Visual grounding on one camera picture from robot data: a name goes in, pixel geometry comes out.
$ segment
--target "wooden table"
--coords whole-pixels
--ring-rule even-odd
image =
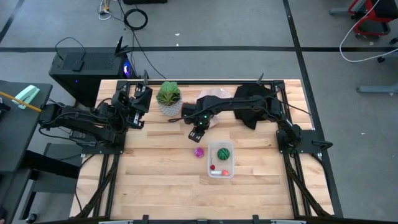
[[[301,81],[284,81],[289,103],[308,111]],[[97,103],[113,96],[116,82],[101,82]],[[202,90],[223,88],[233,96],[237,86],[179,87],[184,101],[195,102]],[[225,111],[218,115],[220,123],[209,129],[200,143],[195,143],[188,139],[193,126],[183,121],[168,123],[170,117],[160,112],[155,100],[160,86],[150,87],[154,92],[149,113],[143,117],[144,129],[130,129],[126,135],[111,219],[141,219],[143,215],[162,220],[251,219],[255,214],[260,219],[293,218],[284,161],[275,136],[276,123],[259,121],[253,131],[236,120],[232,111]],[[290,111],[295,124],[302,129],[312,128],[309,115],[294,108]],[[213,179],[207,174],[207,145],[220,140],[234,143],[235,176],[232,179]],[[205,149],[204,158],[193,155],[193,149],[198,146]],[[83,206],[97,189],[102,158],[96,155],[81,169],[76,191]],[[308,154],[301,154],[300,158],[309,191],[327,212],[333,213],[321,165]],[[300,194],[297,199],[303,215]],[[104,213],[105,201],[100,214]],[[70,215],[78,212],[75,200]]]

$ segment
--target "green object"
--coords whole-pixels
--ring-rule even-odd
[[[163,82],[156,98],[157,101],[164,106],[176,104],[181,98],[177,83],[169,81]]]
[[[218,150],[217,156],[222,161],[227,160],[229,158],[229,150],[226,148],[221,148]]]

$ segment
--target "clear plastic container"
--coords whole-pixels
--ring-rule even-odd
[[[217,152],[221,148],[228,149],[229,157],[227,160],[222,161],[218,158]],[[211,165],[215,166],[214,170],[210,169]],[[223,170],[227,170],[229,175],[222,175]],[[234,144],[231,141],[218,141],[209,143],[207,153],[207,173],[213,178],[232,178],[234,176]]]

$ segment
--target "pink ball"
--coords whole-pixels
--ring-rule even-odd
[[[204,152],[204,150],[201,148],[201,147],[197,147],[195,150],[194,150],[194,155],[197,157],[197,158],[202,158],[204,155],[205,155],[205,152]]]

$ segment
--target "floor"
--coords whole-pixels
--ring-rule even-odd
[[[169,0],[167,4],[139,5],[149,23],[136,34],[151,62],[167,78],[257,78],[262,72],[264,78],[302,78],[306,70],[325,138],[334,143],[329,154],[343,215],[398,221],[398,96],[355,91],[359,85],[397,83],[398,63],[394,59],[349,63],[341,58],[337,47],[354,21],[330,16],[328,10],[350,2]],[[303,47],[304,63],[297,59],[295,50],[300,49],[292,38],[286,3]],[[74,104],[48,76],[55,44],[67,36],[85,47],[114,47],[121,35],[125,44],[132,40],[122,22],[98,19],[99,4],[99,0],[0,1],[0,80],[51,83],[53,100]],[[111,1],[110,7],[119,17],[118,4]],[[142,21],[133,19],[135,25]],[[392,32],[378,41],[358,41],[350,34],[344,46],[359,52],[345,55],[360,59],[380,53],[371,51],[387,47],[398,35],[398,20],[390,25]],[[69,40],[60,46],[78,47]],[[159,77],[142,53],[135,52],[134,59],[140,74],[145,69],[151,78]],[[59,129],[54,134],[66,135]],[[29,149],[42,152],[46,142],[62,141],[35,133]],[[72,200],[73,195],[41,194],[32,211],[39,214],[38,221],[64,219]]]

